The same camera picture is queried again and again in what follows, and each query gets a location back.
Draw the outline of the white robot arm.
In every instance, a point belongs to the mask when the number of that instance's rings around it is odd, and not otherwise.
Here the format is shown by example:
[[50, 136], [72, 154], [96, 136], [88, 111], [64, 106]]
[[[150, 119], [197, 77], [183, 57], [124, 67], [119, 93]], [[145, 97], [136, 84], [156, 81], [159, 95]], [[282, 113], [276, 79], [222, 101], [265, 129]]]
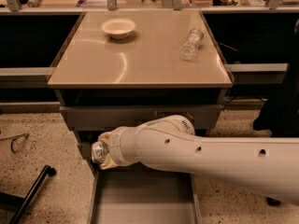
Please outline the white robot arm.
[[207, 175], [285, 203], [299, 204], [299, 139], [201, 137], [180, 115], [100, 134], [103, 170], [142, 163]]

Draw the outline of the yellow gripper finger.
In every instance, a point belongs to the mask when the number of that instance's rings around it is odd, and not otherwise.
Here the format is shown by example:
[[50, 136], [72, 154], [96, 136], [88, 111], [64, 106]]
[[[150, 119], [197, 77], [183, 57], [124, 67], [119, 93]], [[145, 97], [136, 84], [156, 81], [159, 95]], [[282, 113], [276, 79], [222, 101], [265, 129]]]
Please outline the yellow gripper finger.
[[104, 161], [100, 164], [102, 170], [112, 169], [118, 167], [118, 164], [113, 161], [110, 154], [107, 154]]
[[109, 143], [109, 139], [110, 139], [110, 135], [111, 135], [111, 132], [101, 133], [98, 136], [98, 141], [102, 142], [102, 143], [105, 143], [105, 144], [108, 144]]

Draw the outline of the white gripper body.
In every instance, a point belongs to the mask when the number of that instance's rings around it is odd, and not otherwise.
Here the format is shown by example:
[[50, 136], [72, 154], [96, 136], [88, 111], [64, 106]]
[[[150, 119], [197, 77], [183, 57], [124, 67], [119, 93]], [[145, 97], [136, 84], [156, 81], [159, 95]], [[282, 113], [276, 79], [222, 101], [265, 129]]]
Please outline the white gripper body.
[[119, 127], [112, 131], [108, 139], [108, 150], [111, 159], [118, 166], [129, 166], [136, 163], [135, 128]]

